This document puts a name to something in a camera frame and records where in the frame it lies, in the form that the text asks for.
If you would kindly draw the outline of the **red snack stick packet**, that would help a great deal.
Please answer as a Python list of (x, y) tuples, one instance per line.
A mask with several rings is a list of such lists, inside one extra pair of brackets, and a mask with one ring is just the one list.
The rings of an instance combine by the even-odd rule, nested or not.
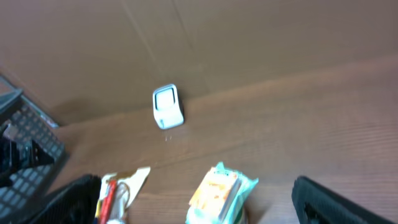
[(99, 224), (106, 224), (111, 213), (111, 206), (114, 198), (114, 193), (117, 187), (116, 180), (110, 180), (106, 191), (105, 198), (102, 203), (101, 213), (99, 217)]

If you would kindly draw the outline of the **teal orange tissue pack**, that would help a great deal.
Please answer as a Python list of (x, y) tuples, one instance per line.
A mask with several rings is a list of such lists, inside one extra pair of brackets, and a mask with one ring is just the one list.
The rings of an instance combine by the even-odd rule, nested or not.
[(246, 199), (258, 184), (242, 172), (217, 163), (189, 201), (186, 224), (248, 224)]

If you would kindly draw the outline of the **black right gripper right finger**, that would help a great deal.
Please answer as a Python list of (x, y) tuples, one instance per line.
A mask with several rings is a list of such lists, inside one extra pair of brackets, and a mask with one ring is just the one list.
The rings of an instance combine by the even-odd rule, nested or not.
[(292, 202), (300, 224), (393, 224), (306, 176), (295, 180)]

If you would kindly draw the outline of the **beige brown snack pouch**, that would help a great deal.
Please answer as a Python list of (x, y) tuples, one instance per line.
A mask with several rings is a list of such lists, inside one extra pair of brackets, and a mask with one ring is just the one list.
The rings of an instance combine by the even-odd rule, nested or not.
[(93, 223), (99, 224), (101, 207), (110, 180), (117, 181), (117, 187), (111, 206), (111, 213), (106, 223), (129, 223), (128, 210), (151, 171), (150, 167), (140, 167), (135, 171), (115, 172), (106, 174), (101, 179), (99, 199)]

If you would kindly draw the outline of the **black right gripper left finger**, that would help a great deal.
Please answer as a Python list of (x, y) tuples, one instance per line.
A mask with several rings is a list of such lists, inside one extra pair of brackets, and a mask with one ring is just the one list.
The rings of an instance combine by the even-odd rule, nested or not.
[(47, 195), (34, 207), (27, 222), (92, 224), (100, 190), (101, 178), (86, 174)]

